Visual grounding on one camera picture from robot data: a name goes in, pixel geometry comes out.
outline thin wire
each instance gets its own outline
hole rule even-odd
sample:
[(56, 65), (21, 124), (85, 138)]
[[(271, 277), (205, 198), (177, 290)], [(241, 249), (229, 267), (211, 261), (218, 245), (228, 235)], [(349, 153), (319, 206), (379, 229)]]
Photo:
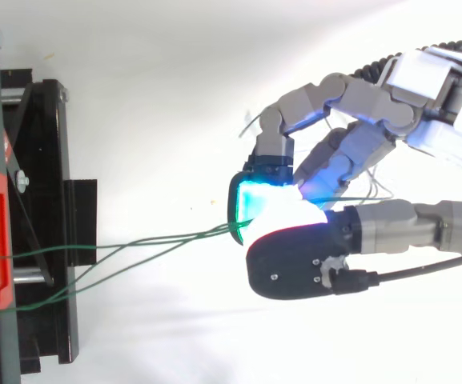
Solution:
[[(185, 240), (181, 240), (180, 244), (178, 244), (177, 246), (173, 246), (173, 247), (169, 248), (168, 250), (164, 250), (163, 252), (160, 252), (159, 254), (156, 254), (156, 255), (154, 255), (154, 256), (152, 256), (152, 257), (150, 257), (150, 258), (148, 258), (148, 259), (146, 259), (146, 260), (144, 260), (144, 261), (142, 261), (140, 263), (136, 263), (136, 265), (134, 265), (134, 266), (138, 266), (138, 265), (141, 265), (141, 264), (143, 264), (145, 262), (152, 261), (152, 260), (154, 260), (154, 259), (156, 259), (156, 258), (158, 258), (160, 256), (163, 256), (164, 254), (167, 254), (167, 253), (171, 252), (172, 250), (175, 250), (175, 249), (179, 248), (180, 246), (184, 246), (187, 243), (192, 242), (194, 240), (198, 240), (198, 239), (202, 239), (202, 238), (210, 238), (210, 237), (214, 237), (214, 236), (220, 236), (221, 234), (228, 233), (230, 230), (232, 230), (231, 228), (233, 228), (233, 227), (247, 226), (248, 224), (250, 224), (250, 222), (251, 221), (249, 220), (247, 222), (236, 223), (234, 225), (223, 224), (221, 226), (217, 226), (217, 227), (213, 228), (212, 230), (208, 230), (208, 231), (204, 231), (204, 232), (198, 232), (194, 237), (188, 238), (188, 239), (185, 239)], [(90, 266), (85, 272), (83, 272), (81, 275), (79, 275), (79, 277), (77, 277), (73, 282), (69, 283), (64, 288), (62, 288), (59, 292), (57, 292), (56, 294), (50, 296), (46, 300), (43, 300), (41, 302), (37, 302), (35, 304), (30, 304), (28, 306), (21, 306), (19, 308), (9, 308), (9, 309), (6, 309), (6, 310), (0, 310), (0, 313), (19, 312), (19, 311), (24, 311), (24, 310), (35, 310), (37, 308), (40, 308), (41, 306), (45, 306), (46, 304), (59, 302), (59, 301), (62, 301), (62, 300), (65, 300), (65, 299), (69, 298), (70, 296), (72, 296), (74, 294), (77, 294), (77, 291), (74, 291), (74, 292), (71, 292), (71, 293), (69, 293), (69, 294), (67, 294), (65, 296), (61, 296), (61, 294), (63, 294), (67, 290), (69, 290), (72, 286), (75, 286), (75, 284), (77, 282), (79, 282), (82, 278), (84, 278), (94, 268), (96, 268), (97, 266), (100, 266), (103, 262), (105, 262), (106, 260), (108, 260), (109, 258), (114, 256), (115, 254), (117, 254), (121, 250), (124, 250), (128, 246), (133, 246), (133, 245), (135, 245), (135, 244), (137, 244), (139, 242), (142, 242), (142, 241), (143, 241), (143, 239), (140, 239), (140, 240), (136, 240), (134, 242), (130, 242), (128, 244), (120, 246), (117, 250), (114, 250), (113, 252), (109, 253), (107, 256), (102, 258), (100, 261), (96, 262), (93, 266)], [(108, 278), (114, 277), (117, 274), (121, 274), (121, 273), (125, 272), (126, 270), (129, 270), (130, 268), (131, 268), (131, 266), (125, 268), (124, 270), (120, 270), (119, 272), (117, 272), (115, 274), (112, 274)], [(104, 278), (104, 279), (102, 279), (102, 281), (96, 282), (93, 285), (91, 285), (90, 287), (98, 285), (101, 282), (106, 281), (108, 278)]]
[(248, 129), (252, 126), (252, 124), (255, 123), (255, 121), (261, 116), (261, 114), (258, 114), (257, 116), (255, 116), (248, 124), (247, 126), (245, 126), (245, 128), (243, 128), (243, 130), (241, 131), (241, 133), (238, 135), (238, 138), (242, 138), (243, 135), (248, 131)]
[(377, 198), (378, 193), (380, 192), (378, 189), (378, 182), (376, 180), (376, 170), (378, 170), (378, 164), (375, 164), (375, 166), (373, 167), (373, 172), (371, 173), (372, 181), (373, 181), (373, 184), (375, 185), (375, 193), (373, 194), (373, 198)]
[(325, 116), (325, 119), (324, 119), (324, 120), (325, 120), (325, 122), (327, 123), (328, 129), (329, 129), (329, 130), (333, 130), (334, 128), (332, 128), (330, 122), (328, 122), (327, 116)]
[(128, 243), (128, 244), (113, 244), (109, 246), (86, 246), (86, 245), (65, 245), (65, 246), (50, 246), (47, 248), (42, 248), (40, 250), (32, 250), (30, 252), (24, 252), (21, 254), (14, 254), (11, 256), (2, 256), (0, 255), (0, 259), (7, 259), (7, 258), (28, 258), (30, 256), (34, 256), (36, 254), (46, 254), (50, 252), (55, 252), (58, 250), (104, 250), (110, 248), (119, 248), (121, 246), (159, 246), (164, 244), (171, 244), (173, 242), (179, 242), (179, 240), (183, 238), (189, 238), (192, 236), (196, 236), (200, 234), (200, 232), (194, 232), (191, 234), (176, 234), (170, 236), (156, 236), (153, 238), (143, 238), (138, 240), (137, 242)]
[[(329, 130), (333, 130), (334, 128), (332, 128), (332, 125), (331, 123), (328, 121), (328, 118), (327, 116), (324, 118), (325, 122), (327, 123), (327, 127)], [(368, 176), (369, 176), (369, 190), (368, 190), (368, 194), (366, 194), (366, 197), (363, 198), (359, 205), (362, 206), (366, 201), (371, 201), (372, 199), (375, 200), (376, 198), (378, 198), (378, 193), (379, 193), (379, 187), (382, 188), (383, 190), (385, 190), (386, 192), (389, 193), (390, 197), (388, 198), (385, 198), (385, 199), (389, 199), (389, 198), (394, 198), (394, 194), (391, 192), (391, 190), (389, 190), (388, 188), (386, 188), (383, 184), (381, 184), (375, 177), (375, 173), (376, 173), (376, 169), (377, 169), (377, 165), (375, 165), (375, 167), (373, 168), (373, 173), (370, 171), (370, 170), (366, 170), (366, 172), (368, 173)]]

